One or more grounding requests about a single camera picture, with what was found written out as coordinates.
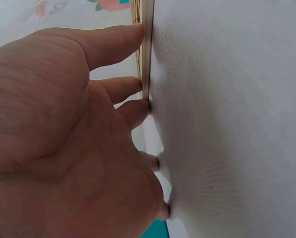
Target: wooden edge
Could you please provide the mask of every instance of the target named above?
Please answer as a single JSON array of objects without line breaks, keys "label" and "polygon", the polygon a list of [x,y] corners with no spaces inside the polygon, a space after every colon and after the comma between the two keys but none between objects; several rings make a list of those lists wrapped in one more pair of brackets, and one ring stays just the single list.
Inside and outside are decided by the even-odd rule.
[{"label": "wooden edge", "polygon": [[143,85],[143,99],[149,99],[151,44],[154,0],[141,0],[141,23],[145,28],[145,38],[141,50],[141,79]]},{"label": "wooden edge", "polygon": [[[132,18],[133,23],[140,23],[140,0],[132,0]],[[136,51],[136,63],[138,78],[141,78],[141,50]]]}]

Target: green leaf print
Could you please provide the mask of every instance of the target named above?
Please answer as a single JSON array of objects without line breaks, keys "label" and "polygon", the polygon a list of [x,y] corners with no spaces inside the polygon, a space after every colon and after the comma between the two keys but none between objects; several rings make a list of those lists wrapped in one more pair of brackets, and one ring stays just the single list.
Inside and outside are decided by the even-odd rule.
[{"label": "green leaf print", "polygon": [[96,11],[101,11],[102,7],[99,5],[99,3],[96,5]]}]

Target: teal fabric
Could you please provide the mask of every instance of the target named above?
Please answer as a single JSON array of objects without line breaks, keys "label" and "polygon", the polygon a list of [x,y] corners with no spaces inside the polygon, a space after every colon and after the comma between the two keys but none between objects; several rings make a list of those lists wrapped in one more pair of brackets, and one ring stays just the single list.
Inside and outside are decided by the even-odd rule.
[{"label": "teal fabric", "polygon": [[129,3],[129,0],[119,0],[119,4],[127,4]]},{"label": "teal fabric", "polygon": [[142,238],[169,238],[166,222],[155,221]]}]

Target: white surface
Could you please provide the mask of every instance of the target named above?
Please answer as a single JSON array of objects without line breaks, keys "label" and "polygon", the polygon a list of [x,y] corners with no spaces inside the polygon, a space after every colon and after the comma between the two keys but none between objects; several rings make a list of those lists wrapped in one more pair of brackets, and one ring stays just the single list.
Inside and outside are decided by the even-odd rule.
[{"label": "white surface", "polygon": [[296,238],[296,0],[155,0],[153,33],[171,238]]}]

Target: hand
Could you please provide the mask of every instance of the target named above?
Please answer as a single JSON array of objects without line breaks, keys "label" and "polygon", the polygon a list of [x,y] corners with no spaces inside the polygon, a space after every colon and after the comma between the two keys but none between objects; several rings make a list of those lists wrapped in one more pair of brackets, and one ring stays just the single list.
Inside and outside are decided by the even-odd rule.
[{"label": "hand", "polygon": [[0,238],[135,238],[167,218],[157,158],[131,138],[149,102],[113,107],[139,79],[89,81],[143,37],[54,28],[0,48]]}]

